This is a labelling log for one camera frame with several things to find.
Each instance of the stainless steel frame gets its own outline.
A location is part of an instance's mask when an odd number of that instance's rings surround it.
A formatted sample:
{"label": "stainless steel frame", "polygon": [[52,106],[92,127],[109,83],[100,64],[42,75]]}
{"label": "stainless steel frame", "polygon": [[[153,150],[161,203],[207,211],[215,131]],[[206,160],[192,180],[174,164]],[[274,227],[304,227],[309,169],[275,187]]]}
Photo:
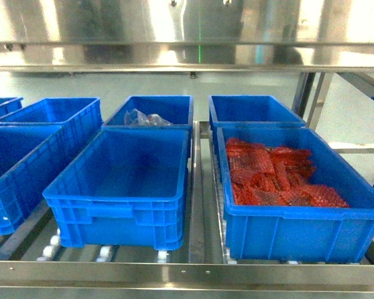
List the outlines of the stainless steel frame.
{"label": "stainless steel frame", "polygon": [[[374,1],[0,0],[0,71],[253,70],[300,72],[294,111],[301,116],[321,72],[308,121],[315,128],[331,72],[374,72]],[[372,78],[340,75],[374,95]],[[374,153],[374,145],[332,146]],[[42,202],[13,235],[0,237],[0,291],[14,298],[30,288],[46,298],[74,290],[86,298],[374,298],[374,242],[360,265],[230,259],[216,159],[208,123],[194,123],[181,249],[65,249]]]}

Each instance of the red mesh bag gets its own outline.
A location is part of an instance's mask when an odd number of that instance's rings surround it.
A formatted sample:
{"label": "red mesh bag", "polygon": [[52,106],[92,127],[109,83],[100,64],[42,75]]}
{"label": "red mesh bag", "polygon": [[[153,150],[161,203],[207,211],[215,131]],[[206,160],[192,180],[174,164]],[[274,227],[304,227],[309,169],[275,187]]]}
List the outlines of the red mesh bag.
{"label": "red mesh bag", "polygon": [[253,190],[253,197],[260,200],[263,206],[284,206],[285,202],[280,198],[278,193],[265,192],[262,190]]}
{"label": "red mesh bag", "polygon": [[301,176],[299,173],[294,172],[287,172],[287,179],[291,186],[291,189],[306,185],[308,183],[305,177]]}
{"label": "red mesh bag", "polygon": [[271,149],[230,138],[226,150],[236,204],[349,207],[335,189],[309,184],[316,167],[308,149]]}
{"label": "red mesh bag", "polygon": [[334,188],[326,185],[306,185],[302,190],[311,197],[314,207],[349,207]]}
{"label": "red mesh bag", "polygon": [[280,197],[287,206],[311,206],[310,196],[301,190],[283,191]]}
{"label": "red mesh bag", "polygon": [[264,150],[266,147],[262,143],[248,143],[238,138],[229,138],[226,143],[226,149],[230,148],[252,148]]}
{"label": "red mesh bag", "polygon": [[276,178],[278,181],[278,190],[279,191],[286,191],[291,189],[290,182],[287,177],[287,171],[285,169],[284,163],[281,162],[276,162],[273,164],[274,166],[274,171],[276,172]]}

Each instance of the empty blue crate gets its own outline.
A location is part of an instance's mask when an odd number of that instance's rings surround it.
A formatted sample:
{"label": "empty blue crate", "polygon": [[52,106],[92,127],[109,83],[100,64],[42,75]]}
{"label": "empty blue crate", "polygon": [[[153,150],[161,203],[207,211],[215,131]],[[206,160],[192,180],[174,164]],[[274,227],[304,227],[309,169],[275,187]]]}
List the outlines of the empty blue crate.
{"label": "empty blue crate", "polygon": [[99,98],[45,98],[0,117],[0,125],[69,125],[71,148],[79,150],[102,125]]}
{"label": "empty blue crate", "polygon": [[10,234],[70,162],[60,126],[0,126],[0,235]]}
{"label": "empty blue crate", "polygon": [[0,98],[0,117],[10,112],[14,112],[22,108],[21,101],[23,98],[11,97],[11,98]]}
{"label": "empty blue crate", "polygon": [[215,152],[217,128],[289,128],[305,126],[298,115],[271,95],[211,95],[209,124]]}
{"label": "empty blue crate", "polygon": [[[310,149],[310,183],[333,187],[351,208],[235,205],[225,142]],[[305,128],[218,129],[226,246],[235,259],[357,263],[374,237],[374,188],[324,140]]]}
{"label": "empty blue crate", "polygon": [[185,130],[102,130],[43,192],[61,244],[183,243]]}
{"label": "empty blue crate", "polygon": [[[125,125],[126,112],[137,109],[145,115],[156,113],[172,123],[171,126],[131,126]],[[109,128],[169,128],[188,130],[189,138],[193,131],[193,97],[189,95],[134,95],[128,97],[123,105],[103,124]]]}

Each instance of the crate rim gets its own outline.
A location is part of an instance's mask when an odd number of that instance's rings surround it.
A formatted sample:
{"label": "crate rim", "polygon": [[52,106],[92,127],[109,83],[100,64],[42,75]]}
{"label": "crate rim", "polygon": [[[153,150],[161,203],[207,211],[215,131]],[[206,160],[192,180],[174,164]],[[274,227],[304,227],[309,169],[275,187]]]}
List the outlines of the crate rim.
{"label": "crate rim", "polygon": [[[43,140],[42,142],[40,142],[28,154],[26,154],[22,159],[20,159],[13,167],[11,167],[10,169],[8,169],[5,173],[3,173],[0,176],[0,183],[9,176],[10,172],[12,172],[15,169],[17,169],[18,167],[20,167],[22,163],[24,163],[27,159],[29,159],[29,157],[31,157],[32,155],[34,155],[36,153],[36,151],[38,151],[43,146],[44,143],[48,142],[51,138],[54,137],[54,135],[60,135],[61,134],[62,127],[60,125],[54,125],[52,127],[56,127],[56,126],[58,126],[58,128],[55,130],[55,132],[53,132],[52,134],[50,134],[45,140]],[[7,128],[22,128],[22,126],[0,126],[0,130],[7,129]]]}
{"label": "crate rim", "polygon": [[16,102],[16,101],[22,101],[24,98],[23,97],[2,97],[2,98],[5,98],[5,99],[7,99],[7,101],[5,101],[5,102],[3,102],[3,103],[1,103],[0,104],[0,107],[2,107],[2,106],[5,106],[5,105],[7,105],[7,104],[9,104],[9,103],[12,103],[12,102]]}
{"label": "crate rim", "polygon": [[[68,164],[68,166],[43,190],[43,196],[49,199],[67,199],[67,200],[80,200],[80,201],[87,201],[86,197],[93,197],[88,195],[68,195],[68,194],[52,194],[50,191],[54,187],[57,182],[62,179],[62,176],[65,176],[67,172],[70,171],[74,167],[74,165],[83,157],[83,155],[90,150],[91,147],[95,146],[95,143],[103,134],[113,134],[116,132],[132,132],[133,130],[130,130],[128,128],[117,128],[113,130],[100,130],[97,135],[90,141],[90,143],[72,160],[71,163]],[[147,133],[152,133],[152,130],[149,128],[141,128],[138,130],[139,132],[146,131]],[[184,140],[183,140],[183,150],[181,152],[181,159],[179,164],[179,172],[178,172],[178,183],[176,188],[176,194],[174,196],[166,197],[166,200],[155,200],[155,199],[163,199],[165,197],[149,197],[150,200],[147,199],[147,197],[125,197],[125,196],[94,196],[94,201],[102,201],[102,202],[175,202],[178,201],[180,198],[183,197],[183,188],[184,188],[184,179],[185,179],[185,168],[187,167],[187,144],[188,144],[188,131],[182,130],[182,129],[175,129],[171,132],[180,131],[182,134],[184,134]]]}
{"label": "crate rim", "polygon": [[[213,103],[213,97],[225,97],[225,98],[231,98],[231,97],[267,97],[271,98],[274,101],[276,101],[279,105],[281,105],[283,108],[288,110],[291,114],[293,114],[294,117],[296,117],[296,121],[221,121],[218,120],[218,114],[216,112],[216,109],[214,107]],[[278,125],[281,123],[285,123],[287,126],[288,124],[291,126],[296,126],[296,124],[299,124],[298,127],[304,127],[306,125],[306,122],[298,116],[295,112],[293,112],[291,109],[289,109],[284,103],[278,101],[275,96],[273,95],[251,95],[251,94],[243,94],[243,95],[210,95],[209,97],[209,109],[211,111],[212,119],[213,119],[213,125],[217,128],[221,126],[236,126],[238,123],[245,123],[247,125]]]}
{"label": "crate rim", "polygon": [[194,113],[194,97],[192,95],[130,95],[126,98],[125,101],[118,107],[118,109],[115,110],[111,114],[111,116],[104,122],[102,125],[103,127],[106,128],[117,128],[117,127],[131,127],[128,125],[108,125],[108,122],[114,118],[116,114],[130,101],[131,98],[138,97],[138,98],[170,98],[170,97],[185,97],[189,98],[189,104],[188,104],[188,123],[182,123],[182,124],[174,124],[172,126],[153,126],[149,128],[175,128],[177,126],[186,126],[186,127],[191,127],[193,126],[193,113]]}
{"label": "crate rim", "polygon": [[[1,121],[3,118],[6,118],[8,116],[11,116],[15,113],[19,113],[20,110],[26,110],[26,109],[31,109],[31,107],[33,107],[34,105],[38,105],[40,103],[42,103],[43,101],[45,100],[77,100],[77,99],[91,99],[93,100],[91,103],[89,103],[87,106],[85,106],[83,109],[79,110],[77,113],[73,114],[70,118],[68,118],[67,120],[65,121],[55,121],[55,122],[52,122],[52,123],[49,123],[49,122],[33,122],[33,121]],[[42,125],[64,125],[65,123],[67,123],[68,121],[70,121],[71,119],[75,118],[76,115],[78,115],[79,113],[81,113],[82,111],[85,111],[86,109],[88,109],[88,107],[96,104],[97,102],[100,102],[100,98],[99,97],[51,97],[51,98],[42,98],[41,100],[39,100],[38,102],[35,102],[29,106],[26,106],[26,107],[23,107],[21,109],[18,109],[14,112],[10,112],[6,115],[3,115],[3,116],[0,116],[0,125],[24,125],[24,126],[42,126]]]}

